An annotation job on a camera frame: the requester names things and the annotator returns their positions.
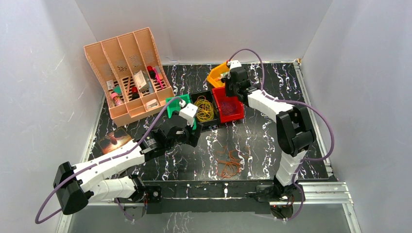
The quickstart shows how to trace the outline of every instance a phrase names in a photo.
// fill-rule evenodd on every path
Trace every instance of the red container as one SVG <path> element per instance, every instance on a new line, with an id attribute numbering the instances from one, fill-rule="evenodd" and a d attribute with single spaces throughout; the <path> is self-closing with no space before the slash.
<path id="1" fill-rule="evenodd" d="M 219 109 L 220 123 L 244 118 L 244 107 L 237 97 L 227 97 L 223 87 L 213 88 L 213 95 Z"/>

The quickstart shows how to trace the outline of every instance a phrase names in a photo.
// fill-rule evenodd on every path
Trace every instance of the bundle of rubber bands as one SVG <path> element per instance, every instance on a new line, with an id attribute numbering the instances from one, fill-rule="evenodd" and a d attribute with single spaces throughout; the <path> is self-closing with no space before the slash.
<path id="1" fill-rule="evenodd" d="M 206 100 L 205 96 L 199 96 L 194 105 L 199 109 L 196 118 L 200 122 L 213 120 L 215 109 L 213 108 L 212 103 Z"/>
<path id="2" fill-rule="evenodd" d="M 217 174 L 219 177 L 222 179 L 224 178 L 231 178 L 233 176 L 236 176 L 240 172 L 241 164 L 240 164 L 240 159 L 235 158 L 235 156 L 232 155 L 233 152 L 238 152 L 237 150 L 231 150 L 229 151 L 229 161 L 224 161 L 224 160 L 217 160 L 218 164 L 223 164 L 223 168 L 219 174 Z"/>

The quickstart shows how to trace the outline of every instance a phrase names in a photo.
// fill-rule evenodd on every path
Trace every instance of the black marble table surface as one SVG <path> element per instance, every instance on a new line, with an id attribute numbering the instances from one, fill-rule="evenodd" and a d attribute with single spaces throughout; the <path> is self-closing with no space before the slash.
<path id="1" fill-rule="evenodd" d="M 163 66 L 175 95 L 211 89 L 206 81 L 216 65 Z M 244 64 L 249 78 L 260 85 L 262 70 L 259 64 Z M 274 97 L 304 101 L 299 81 L 292 63 L 265 64 L 265 90 Z M 156 117 L 150 116 L 125 129 L 134 138 L 140 138 Z M 97 141 L 117 126 L 110 119 L 107 103 L 104 104 L 92 144 L 89 160 L 102 155 Z M 138 174 L 144 181 L 213 181 L 222 165 L 218 160 L 228 160 L 228 151 L 241 160 L 241 172 L 228 180 L 271 180 L 279 168 L 281 149 L 277 144 L 276 125 L 266 115 L 245 107 L 245 118 L 210 128 L 201 134 L 196 148 L 177 145 L 164 156 L 127 169 L 126 174 Z M 321 157 L 318 143 L 314 143 L 307 156 Z M 324 163 L 305 162 L 299 172 L 300 179 L 327 179 Z"/>

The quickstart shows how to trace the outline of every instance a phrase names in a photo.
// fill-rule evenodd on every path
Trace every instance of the sticker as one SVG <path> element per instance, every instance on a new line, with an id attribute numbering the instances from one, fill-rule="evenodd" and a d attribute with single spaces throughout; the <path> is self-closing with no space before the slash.
<path id="1" fill-rule="evenodd" d="M 115 88 L 115 83 L 113 82 L 113 80 L 107 81 L 106 85 L 107 85 L 107 89 L 109 90 L 113 90 L 113 88 Z"/>
<path id="2" fill-rule="evenodd" d="M 137 85 L 137 88 L 139 90 L 144 88 L 147 85 L 146 80 L 144 80 L 144 76 L 143 76 L 142 71 L 139 71 L 138 73 L 136 73 L 134 75 L 134 78 L 135 78 L 135 83 Z"/>

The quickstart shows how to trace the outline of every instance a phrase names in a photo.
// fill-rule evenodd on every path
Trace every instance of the orange container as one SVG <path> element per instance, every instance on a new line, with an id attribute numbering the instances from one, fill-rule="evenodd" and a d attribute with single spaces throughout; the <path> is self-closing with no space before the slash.
<path id="1" fill-rule="evenodd" d="M 207 81 L 215 88 L 222 87 L 224 83 L 220 80 L 220 74 L 225 72 L 229 72 L 229 67 L 227 67 L 226 62 L 223 62 L 210 71 L 207 76 Z"/>

